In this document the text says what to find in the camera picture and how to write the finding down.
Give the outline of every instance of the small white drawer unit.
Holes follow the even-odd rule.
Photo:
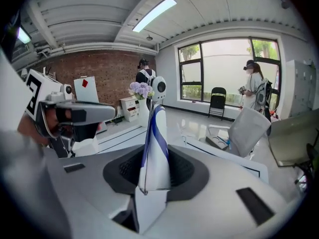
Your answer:
[[[129,122],[136,120],[138,118],[138,109],[136,107],[137,98],[129,97],[120,100],[125,119]]]

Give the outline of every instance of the white wall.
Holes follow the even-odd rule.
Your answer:
[[[282,61],[282,73],[284,75],[286,70],[286,61],[290,61],[292,59],[299,60],[303,62],[304,60],[308,61],[309,59],[315,60],[314,57],[314,49],[311,45],[305,42],[305,38],[300,34],[297,37],[296,32],[294,31],[293,36],[289,34],[283,33],[283,27],[280,26],[279,30],[276,31],[275,27],[273,30],[262,30],[255,29],[255,22],[251,22],[252,26],[244,29],[225,29],[225,23],[223,24],[223,30],[218,30],[215,28],[213,33],[204,33],[198,36],[192,36],[191,38],[185,39],[181,42],[175,42],[170,46],[165,47],[160,50],[159,54],[156,56],[156,64],[157,64],[157,74],[159,76],[163,76],[167,83],[167,93],[168,95],[163,101],[164,105],[177,107],[202,113],[208,113],[209,104],[196,102],[192,103],[191,101],[180,100],[180,84],[179,84],[179,64],[178,64],[178,54],[177,49],[179,47],[183,47],[189,44],[196,43],[198,41],[206,41],[213,40],[219,38],[227,38],[227,37],[263,37],[269,39],[278,40],[278,45],[280,49],[281,61]],[[238,65],[238,70],[242,70],[244,65]],[[318,78],[317,77],[317,94],[318,94]],[[284,77],[282,77],[282,85],[289,84],[285,81]],[[285,93],[281,93],[281,99],[279,102],[279,111],[282,109],[283,100],[285,98]],[[319,106],[319,95],[316,96],[315,99],[316,106]],[[226,107],[225,108],[225,117],[235,119],[240,113],[239,109]]]

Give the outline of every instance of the woman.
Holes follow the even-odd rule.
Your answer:
[[[243,95],[246,96],[244,100],[244,107],[261,112],[262,107],[256,102],[256,94],[261,88],[264,76],[261,72],[259,64],[253,60],[248,60],[246,67],[246,73],[249,74],[249,77],[245,86],[246,90],[243,92]]]

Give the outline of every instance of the flower vase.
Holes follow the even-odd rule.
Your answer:
[[[140,104],[139,116],[138,116],[139,124],[142,127],[147,127],[149,123],[150,111],[146,105],[146,99],[139,100],[139,104]]]

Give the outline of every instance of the brick wall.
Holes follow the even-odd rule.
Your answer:
[[[84,51],[47,59],[31,67],[42,72],[46,66],[56,73],[56,80],[72,86],[81,76],[95,76],[99,102],[120,105],[120,98],[129,97],[128,88],[135,81],[139,60],[144,57],[156,71],[155,58],[129,51]]]

